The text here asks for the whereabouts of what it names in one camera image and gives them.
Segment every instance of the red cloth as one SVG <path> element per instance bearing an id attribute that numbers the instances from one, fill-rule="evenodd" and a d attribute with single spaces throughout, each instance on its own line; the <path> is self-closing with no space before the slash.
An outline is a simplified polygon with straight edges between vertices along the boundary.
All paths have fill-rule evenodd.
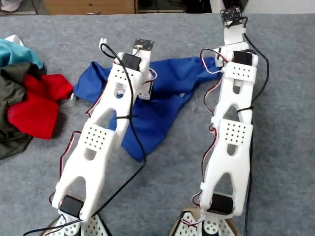
<path id="1" fill-rule="evenodd" d="M 72 94 L 72 85 L 61 74 L 43 75 L 41 81 L 46 87 L 49 100 L 61 101 L 69 98 Z"/>
<path id="2" fill-rule="evenodd" d="M 70 96 L 72 85 L 60 74 L 44 75 L 41 81 L 27 74 L 23 84 L 26 98 L 7 109 L 9 123 L 34 137 L 51 139 L 58 117 L 56 102 Z"/>

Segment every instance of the pile of clothes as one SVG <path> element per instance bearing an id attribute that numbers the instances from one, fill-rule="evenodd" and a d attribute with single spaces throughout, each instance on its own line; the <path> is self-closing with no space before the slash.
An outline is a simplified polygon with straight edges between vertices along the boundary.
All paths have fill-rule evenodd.
<path id="1" fill-rule="evenodd" d="M 72 89 L 63 75 L 46 75 L 33 51 L 0 39 L 0 159 L 23 152 L 32 137 L 51 139 L 58 102 Z"/>

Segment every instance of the red and white wire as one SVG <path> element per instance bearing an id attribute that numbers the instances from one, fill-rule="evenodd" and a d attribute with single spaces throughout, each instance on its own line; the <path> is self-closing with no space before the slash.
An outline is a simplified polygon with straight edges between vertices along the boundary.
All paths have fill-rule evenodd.
<path id="1" fill-rule="evenodd" d="M 201 174 L 202 174 L 202 181 L 204 182 L 204 171 L 203 171 L 203 166 L 204 166 L 204 162 L 206 160 L 206 157 L 208 156 L 209 152 L 212 150 L 212 148 L 215 146 L 217 139 L 218 139 L 218 131 L 216 128 L 213 128 L 212 126 L 209 127 L 209 131 L 211 133 L 213 133 L 214 138 L 213 141 L 211 143 L 211 145 L 207 148 L 207 150 L 205 151 L 205 153 L 202 156 L 202 161 L 201 161 Z M 195 198 L 197 196 L 199 196 L 201 194 L 202 190 L 200 190 L 198 193 L 194 194 L 191 198 L 192 203 L 194 203 L 196 206 L 200 206 L 199 202 L 195 201 Z"/>
<path id="2" fill-rule="evenodd" d="M 149 68 L 149 70 L 150 70 L 150 72 L 152 73 L 154 73 L 154 76 L 153 76 L 153 78 L 151 79 L 151 80 L 147 80 L 146 82 L 144 82 L 142 85 L 144 85 L 144 84 L 146 84 L 146 83 L 150 83 L 150 82 L 152 82 L 153 80 L 155 80 L 157 77 L 158 77 L 158 74 L 157 74 L 157 72 L 155 71 L 155 70 L 153 70 L 152 68 Z"/>
<path id="3" fill-rule="evenodd" d="M 208 105 L 206 103 L 206 99 L 207 99 L 208 95 L 221 84 L 221 81 L 222 81 L 222 77 L 219 79 L 219 81 L 215 85 L 213 85 L 211 88 L 209 88 L 206 91 L 205 95 L 203 96 L 203 103 L 205 104 L 206 110 L 208 112 L 210 112 L 211 114 L 213 114 L 213 111 L 208 107 Z"/>
<path id="4" fill-rule="evenodd" d="M 200 224 L 203 220 L 204 220 L 204 216 L 203 215 L 200 217 L 200 220 L 198 222 L 194 222 L 194 223 L 188 222 L 187 220 L 181 218 L 181 222 L 183 224 L 188 225 L 188 226 L 193 226 L 195 228 L 197 228 L 196 225 Z"/>
<path id="5" fill-rule="evenodd" d="M 203 171 L 203 166 L 204 166 L 204 162 L 206 160 L 206 157 L 208 156 L 209 152 L 212 150 L 212 148 L 215 146 L 217 139 L 218 139 L 218 131 L 216 128 L 213 128 L 212 126 L 209 127 L 209 131 L 211 133 L 213 133 L 214 138 L 213 141 L 211 143 L 211 145 L 207 148 L 207 150 L 205 151 L 205 153 L 202 156 L 202 161 L 201 161 L 201 174 L 202 174 L 202 181 L 204 181 L 204 171 Z"/>
<path id="6" fill-rule="evenodd" d="M 205 62 L 205 60 L 204 60 L 204 58 L 203 58 L 203 51 L 204 51 L 204 50 L 208 50 L 208 51 L 217 53 L 217 54 L 223 59 L 223 61 L 225 61 L 225 62 L 228 62 L 228 60 L 227 60 L 221 53 L 219 53 L 219 52 L 217 52 L 217 51 L 215 51 L 215 50 L 212 50 L 212 49 L 209 49 L 209 48 L 204 48 L 204 49 L 201 50 L 201 52 L 200 52 L 200 59 L 201 59 L 201 62 L 202 62 L 202 64 L 203 64 L 203 66 L 206 68 L 206 71 L 207 71 L 208 73 L 210 73 L 210 74 L 217 74 L 217 73 L 222 72 L 222 69 L 221 69 L 221 70 L 218 70 L 218 71 L 214 71 L 214 72 L 212 72 L 212 71 L 210 71 L 210 70 L 208 69 L 208 67 L 207 67 L 207 65 L 206 65 L 206 62 Z"/>
<path id="7" fill-rule="evenodd" d="M 90 118 L 91 118 L 91 116 L 92 116 L 92 115 L 91 115 L 91 111 L 93 111 L 94 108 L 95 108 L 95 107 L 97 106 L 97 104 L 99 103 L 100 99 L 102 98 L 102 95 L 103 95 L 104 91 L 105 91 L 105 89 L 104 89 L 103 92 L 100 94 L 100 96 L 98 96 L 96 102 L 91 106 L 91 108 L 89 108 L 89 109 L 85 112 L 85 114 L 86 114 L 86 115 L 89 115 Z"/>
<path id="8" fill-rule="evenodd" d="M 81 134 L 81 131 L 78 131 L 78 130 L 75 130 L 72 135 L 71 135 L 71 139 L 68 143 L 68 146 L 66 147 L 66 149 L 64 150 L 63 154 L 61 155 L 60 157 L 60 166 L 59 166 L 59 174 L 60 174 L 60 177 L 63 173 L 63 159 L 64 159 L 64 156 L 67 155 L 67 153 L 69 152 L 72 144 L 73 144 L 73 141 L 74 141 L 74 135 L 75 134 Z"/>

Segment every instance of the perforated plate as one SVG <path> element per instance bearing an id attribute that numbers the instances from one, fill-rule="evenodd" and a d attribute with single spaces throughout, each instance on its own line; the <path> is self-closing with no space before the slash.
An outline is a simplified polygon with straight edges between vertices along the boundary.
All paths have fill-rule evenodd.
<path id="1" fill-rule="evenodd" d="M 188 222 L 195 223 L 193 215 L 190 212 L 185 212 L 182 219 Z M 235 236 L 228 223 L 222 220 L 205 220 L 204 229 L 210 235 L 216 234 L 219 230 L 220 236 Z M 197 234 L 197 228 L 194 226 L 188 226 L 180 222 L 173 236 L 201 236 Z"/>
<path id="2" fill-rule="evenodd" d="M 219 221 L 219 228 L 221 231 L 221 236 L 234 236 L 235 235 L 225 220 Z"/>
<path id="3" fill-rule="evenodd" d="M 63 215 L 64 215 L 67 222 L 71 222 L 71 221 L 76 220 L 76 218 L 69 216 L 65 213 L 63 213 Z M 65 223 L 66 222 L 65 222 L 64 218 L 62 216 L 60 216 L 59 220 L 57 221 L 57 223 L 54 226 L 63 225 Z M 75 223 L 72 225 L 68 225 L 68 226 L 63 227 L 61 230 L 59 230 L 55 233 L 49 234 L 49 232 L 51 232 L 51 231 L 49 231 L 49 232 L 45 232 L 43 235 L 44 236 L 64 236 L 64 235 L 75 236 L 79 232 L 80 224 L 81 223 Z"/>
<path id="4" fill-rule="evenodd" d="M 219 134 L 229 144 L 249 146 L 252 137 L 252 125 L 223 119 L 220 122 Z"/>
<path id="5" fill-rule="evenodd" d="M 182 219 L 190 222 L 196 223 L 193 215 L 190 212 L 184 213 Z M 197 228 L 194 226 L 188 226 L 180 222 L 174 236 L 197 236 Z"/>
<path id="6" fill-rule="evenodd" d="M 102 151 L 105 147 L 106 140 L 110 140 L 114 132 L 105 129 L 96 124 L 86 122 L 80 137 L 80 145 L 83 145 L 94 151 Z"/>
<path id="7" fill-rule="evenodd" d="M 99 216 L 94 216 L 90 222 L 82 225 L 81 236 L 108 236 Z"/>
<path id="8" fill-rule="evenodd" d="M 255 66 L 229 62 L 226 65 L 224 77 L 255 83 L 256 72 L 257 68 Z"/>
<path id="9" fill-rule="evenodd" d="M 126 71 L 131 81 L 133 81 L 134 77 L 141 76 L 141 72 L 139 71 L 131 70 L 129 68 L 126 68 Z M 108 80 L 115 80 L 117 83 L 129 86 L 128 79 L 123 68 L 117 64 L 113 65 Z"/>

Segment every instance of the gray carpet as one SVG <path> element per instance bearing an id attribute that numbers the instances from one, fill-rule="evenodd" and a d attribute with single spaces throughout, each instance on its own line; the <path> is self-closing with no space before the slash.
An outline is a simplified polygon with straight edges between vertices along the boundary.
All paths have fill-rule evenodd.
<path id="1" fill-rule="evenodd" d="M 248 37 L 271 64 L 270 83 L 253 117 L 250 236 L 315 232 L 314 24 L 315 15 L 249 16 Z M 219 15 L 2 17 L 0 26 L 2 37 L 19 35 L 49 73 L 62 73 L 73 84 L 92 60 L 111 64 L 98 49 L 101 37 L 122 52 L 131 51 L 135 38 L 155 40 L 152 60 L 198 56 L 203 47 L 223 44 Z M 255 92 L 264 79 L 261 60 Z M 210 117 L 202 104 L 211 84 L 198 88 L 167 138 L 148 156 L 147 167 L 102 212 L 113 235 L 165 236 L 181 209 L 191 206 L 201 180 L 201 156 L 212 141 Z M 210 95 L 210 106 L 218 94 Z M 82 101 L 63 103 L 53 140 L 33 139 L 25 152 L 0 161 L 0 235 L 20 236 L 57 216 L 48 196 L 58 181 L 59 156 L 71 132 L 82 129 L 88 107 Z M 125 150 L 115 152 L 101 202 L 138 167 Z M 243 231 L 244 216 L 234 220 Z"/>

